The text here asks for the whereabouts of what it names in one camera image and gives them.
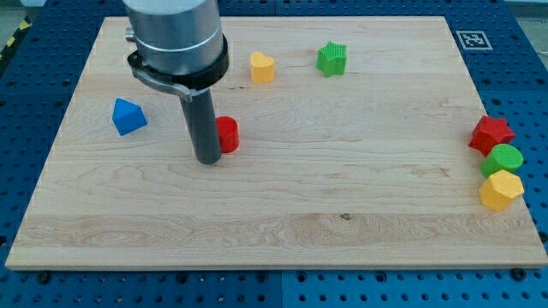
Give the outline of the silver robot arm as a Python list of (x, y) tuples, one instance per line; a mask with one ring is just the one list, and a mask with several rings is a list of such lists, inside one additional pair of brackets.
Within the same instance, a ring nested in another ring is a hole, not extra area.
[(123, 0), (137, 50), (164, 74), (193, 74), (223, 51), (215, 0)]

